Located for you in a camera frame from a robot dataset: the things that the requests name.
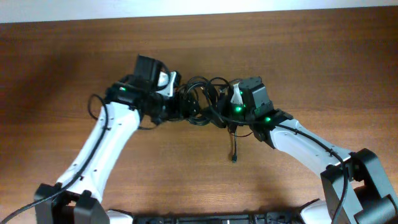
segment green light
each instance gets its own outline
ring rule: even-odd
[[[240,107],[240,106],[235,107],[235,112],[241,112],[241,111],[242,111],[242,107]]]

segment brown tabletop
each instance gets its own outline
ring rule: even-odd
[[[307,129],[374,151],[398,191],[398,7],[0,24],[0,218],[72,163],[95,124],[89,95],[131,73],[138,53],[183,82],[260,76],[274,106]],[[320,179],[289,155],[250,136],[232,164],[231,148],[213,125],[138,131],[103,207],[230,213],[324,198]],[[16,222],[34,219],[29,210]]]

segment wooden table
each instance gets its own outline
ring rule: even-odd
[[[138,53],[183,75],[260,76],[276,108],[341,147],[380,158],[398,192],[398,7],[0,24],[0,217],[54,184],[95,121],[91,93]],[[238,134],[247,133],[240,128]],[[104,193],[133,213],[272,210],[323,198],[318,179],[253,136],[231,163],[226,130],[187,122],[138,131]],[[16,222],[34,222],[34,210]]]

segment white wall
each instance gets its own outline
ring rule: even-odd
[[[0,0],[0,22],[397,5],[398,0]]]

